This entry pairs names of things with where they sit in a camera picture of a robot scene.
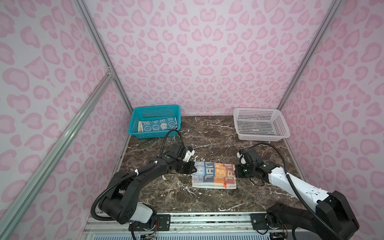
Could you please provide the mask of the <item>grey patterned towel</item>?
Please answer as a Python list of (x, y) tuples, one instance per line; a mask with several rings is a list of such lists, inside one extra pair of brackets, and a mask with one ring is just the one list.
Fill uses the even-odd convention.
[(235, 165), (195, 162), (197, 172), (192, 176), (192, 187), (201, 189), (228, 189), (237, 188)]

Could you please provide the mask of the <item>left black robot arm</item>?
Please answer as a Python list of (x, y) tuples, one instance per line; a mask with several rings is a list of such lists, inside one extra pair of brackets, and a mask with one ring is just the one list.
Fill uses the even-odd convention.
[(157, 212), (147, 204), (139, 202), (140, 192), (156, 178), (175, 171), (191, 175), (197, 172), (195, 163), (190, 160), (195, 154), (192, 147), (173, 144), (166, 153), (135, 171), (115, 173), (107, 188), (95, 199), (91, 207), (91, 216), (99, 221), (140, 223), (147, 229), (156, 224)]

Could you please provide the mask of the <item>teal bunny towel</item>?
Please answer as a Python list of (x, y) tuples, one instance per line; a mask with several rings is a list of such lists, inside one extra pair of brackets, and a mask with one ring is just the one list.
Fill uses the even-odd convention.
[(143, 124), (143, 132), (168, 131), (178, 127), (177, 118), (164, 118), (141, 122)]

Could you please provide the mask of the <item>orange bunny towel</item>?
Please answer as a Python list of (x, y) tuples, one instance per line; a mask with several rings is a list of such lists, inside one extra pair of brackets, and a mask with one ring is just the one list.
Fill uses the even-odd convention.
[(143, 132), (143, 124), (141, 121), (139, 121), (138, 123), (138, 133), (142, 133)]

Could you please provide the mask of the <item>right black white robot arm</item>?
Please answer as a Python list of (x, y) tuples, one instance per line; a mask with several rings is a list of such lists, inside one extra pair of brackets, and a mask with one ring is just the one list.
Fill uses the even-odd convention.
[(271, 161), (263, 160), (255, 149), (240, 150), (235, 167), (238, 179), (256, 178), (276, 186), (297, 198), (303, 209), (275, 203), (267, 209), (262, 222), (254, 220), (254, 229), (277, 230), (290, 226), (318, 235), (322, 240), (349, 240), (360, 228), (347, 198), (340, 192), (317, 188), (288, 173)]

